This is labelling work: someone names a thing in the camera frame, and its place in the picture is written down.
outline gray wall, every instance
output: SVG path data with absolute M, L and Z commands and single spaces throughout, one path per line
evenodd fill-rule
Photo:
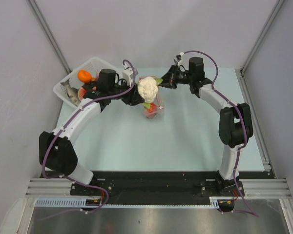
M 0 0 L 0 224 L 39 173 L 38 137 L 55 124 L 65 76 L 25 0 Z
M 276 2 L 37 0 L 71 68 L 93 55 L 117 66 L 126 58 L 136 67 L 169 67 L 186 50 L 240 68 Z
M 246 71 L 272 165 L 293 195 L 293 0 L 286 1 Z

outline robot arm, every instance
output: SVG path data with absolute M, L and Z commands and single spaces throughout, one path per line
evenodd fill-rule
M 238 113 L 232 104 L 239 109 L 247 133 L 247 141 L 253 135 L 251 122 L 251 110 L 248 104 L 229 104 L 212 87 L 212 81 L 205 78 L 203 59 L 192 57 L 189 59 L 189 69 L 181 71 L 183 53 L 177 56 L 175 65 L 172 65 L 169 71 L 162 77 L 162 87 L 176 89 L 178 84 L 188 84 L 190 91 L 198 98 L 206 101 L 219 115 L 219 136 L 224 144 L 223 158 L 216 180 L 220 184 L 219 190 L 234 186 L 233 169 L 237 162 L 238 149 L 243 146 L 244 134 L 241 121 L 235 123 L 234 118 L 238 119 Z M 235 176 L 238 177 L 238 166 L 235 170 Z
M 128 83 L 132 83 L 131 69 L 125 69 L 123 72 L 125 82 L 119 80 L 115 83 L 116 75 L 114 70 L 102 69 L 97 82 L 91 82 L 83 86 L 87 92 L 67 121 L 54 129 L 53 132 L 43 132 L 40 135 L 39 159 L 42 166 L 82 184 L 87 185 L 91 182 L 93 173 L 78 162 L 73 148 L 78 136 L 90 120 L 103 111 L 111 102 L 111 99 L 121 99 L 128 105 L 137 105 L 144 102 L 138 94 L 137 85 L 128 86 Z

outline metal floor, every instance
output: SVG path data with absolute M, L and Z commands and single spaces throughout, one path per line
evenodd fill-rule
M 38 221 L 65 208 L 36 207 L 28 234 L 287 234 L 278 199 L 250 200 L 259 214 L 224 214 L 215 209 L 105 208 L 93 214 L 69 212 Z M 235 209 L 245 209 L 242 200 Z

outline white basket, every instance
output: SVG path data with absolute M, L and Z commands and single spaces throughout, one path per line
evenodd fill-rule
M 120 72 L 119 69 L 100 58 L 94 57 L 89 59 L 78 68 L 74 69 L 69 75 L 57 83 L 53 87 L 53 92 L 69 106 L 76 108 L 77 106 L 75 106 L 71 99 L 67 96 L 66 88 L 61 85 L 61 83 L 69 80 L 69 84 L 72 88 L 79 89 L 84 84 L 77 77 L 77 74 L 80 70 L 86 70 L 92 75 L 92 77 L 96 77 L 97 73 L 104 68 L 115 70 L 119 74 L 120 78 L 122 78 L 122 72 Z

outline orange fruit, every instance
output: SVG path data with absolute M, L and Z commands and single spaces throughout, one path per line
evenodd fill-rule
M 80 70 L 77 74 L 77 77 L 83 83 L 89 83 L 92 80 L 92 75 L 85 70 Z

